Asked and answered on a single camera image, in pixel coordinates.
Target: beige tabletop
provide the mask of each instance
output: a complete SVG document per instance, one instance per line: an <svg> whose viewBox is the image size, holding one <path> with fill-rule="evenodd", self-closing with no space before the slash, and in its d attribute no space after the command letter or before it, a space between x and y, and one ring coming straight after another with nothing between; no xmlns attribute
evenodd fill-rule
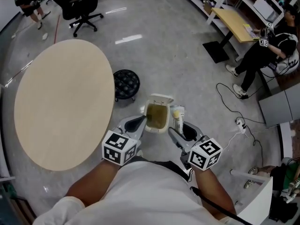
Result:
<svg viewBox="0 0 300 225"><path fill-rule="evenodd" d="M254 41L243 26L247 22L236 11L222 8L212 8L212 11L222 20L240 43Z"/></svg>
<svg viewBox="0 0 300 225"><path fill-rule="evenodd" d="M54 44L20 82L15 98L20 144L43 168L75 167L101 142L113 103L113 73L103 52L77 39Z"/></svg>

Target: gray floor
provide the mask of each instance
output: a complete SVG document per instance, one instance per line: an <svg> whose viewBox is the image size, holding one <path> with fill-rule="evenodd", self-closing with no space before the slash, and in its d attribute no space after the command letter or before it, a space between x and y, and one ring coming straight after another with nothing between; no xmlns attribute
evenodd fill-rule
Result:
<svg viewBox="0 0 300 225"><path fill-rule="evenodd" d="M31 21L24 18L20 32L9 48L0 78L2 84L6 84L29 61L53 44L59 16L57 42L73 38L72 30L68 28L70 21L63 20L61 9L51 2L49 6L43 4L42 7L52 11L44 22L49 38L42 41L43 33L37 30L35 24L27 27ZM127 9L105 14L124 7ZM238 132L234 123L238 115L224 107L215 86L220 82L231 87L233 82L240 83L243 76L234 79L226 71L225 63L215 64L202 46L204 42L220 41L223 37L220 31L205 23L205 15L187 0L100 0L95 12L105 15L104 19L96 18L93 21L98 32L83 27L77 39L98 46L107 56L113 72L128 68L141 79L136 102L116 103L109 128L113 128L123 117L140 113L148 95L161 93L174 96L174 103L186 108L185 120L200 127L205 134L225 147ZM142 38L115 44L116 40L136 34L142 34ZM232 58L237 56L230 46L226 47L226 51ZM14 126L15 95L23 73L16 76L2 94L3 140L12 174L16 176L14 186L39 215L50 209L73 182L99 163L101 148L98 146L86 161L64 172L48 171L33 163L24 153ZM249 92L252 93L260 85L257 77ZM225 88L220 88L220 92L230 108L241 111L245 117L263 120L255 96L248 100L237 100ZM252 132L266 129L263 124L247 124ZM277 165L280 160L277 129L271 128L255 136L262 143L264 164ZM251 191L244 190L245 181L231 177L229 171L248 171L255 165L262 165L261 148L259 145L253 147L252 143L252 137L237 135L224 151L219 163L213 167L234 202ZM147 159L171 160L181 165L180 150L172 144L167 134L145 133L142 150Z"/></svg>

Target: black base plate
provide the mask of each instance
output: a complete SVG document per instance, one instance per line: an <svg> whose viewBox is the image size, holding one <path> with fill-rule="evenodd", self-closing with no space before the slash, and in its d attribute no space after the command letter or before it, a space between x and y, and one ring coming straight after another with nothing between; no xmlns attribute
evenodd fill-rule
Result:
<svg viewBox="0 0 300 225"><path fill-rule="evenodd" d="M215 41L210 43L203 43L203 47L210 54L211 58L214 60L215 63L229 60L228 55L220 46L219 42Z"/></svg>

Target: black office chair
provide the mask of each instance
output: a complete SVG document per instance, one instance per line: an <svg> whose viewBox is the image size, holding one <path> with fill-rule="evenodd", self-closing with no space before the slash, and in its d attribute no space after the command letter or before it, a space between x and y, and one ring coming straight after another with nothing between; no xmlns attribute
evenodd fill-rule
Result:
<svg viewBox="0 0 300 225"><path fill-rule="evenodd" d="M79 20L76 20L75 22L72 22L70 24L70 27L74 27L75 24L78 24L78 26L75 29L75 32L73 33L74 37L77 37L77 31L80 29L80 27L86 23L89 26L94 28L94 31L97 31L97 28L94 24L92 24L89 19L93 17L100 16L103 18L104 16L99 13L95 15L89 16L89 14L97 8L98 0L53 0L55 1L61 8L62 8L62 17L66 20L71 20L73 18L80 18Z"/></svg>

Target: black desk leg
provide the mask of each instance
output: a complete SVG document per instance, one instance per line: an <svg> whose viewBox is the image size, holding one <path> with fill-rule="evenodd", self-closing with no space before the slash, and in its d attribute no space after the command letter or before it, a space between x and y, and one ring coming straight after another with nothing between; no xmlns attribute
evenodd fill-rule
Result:
<svg viewBox="0 0 300 225"><path fill-rule="evenodd" d="M210 43L203 43L204 48L209 53L211 58L214 60L215 63L223 62L229 60L228 55L224 51L224 45L229 41L229 39L233 36L233 33L230 31L227 33L225 38L222 40L221 43L215 41Z"/></svg>

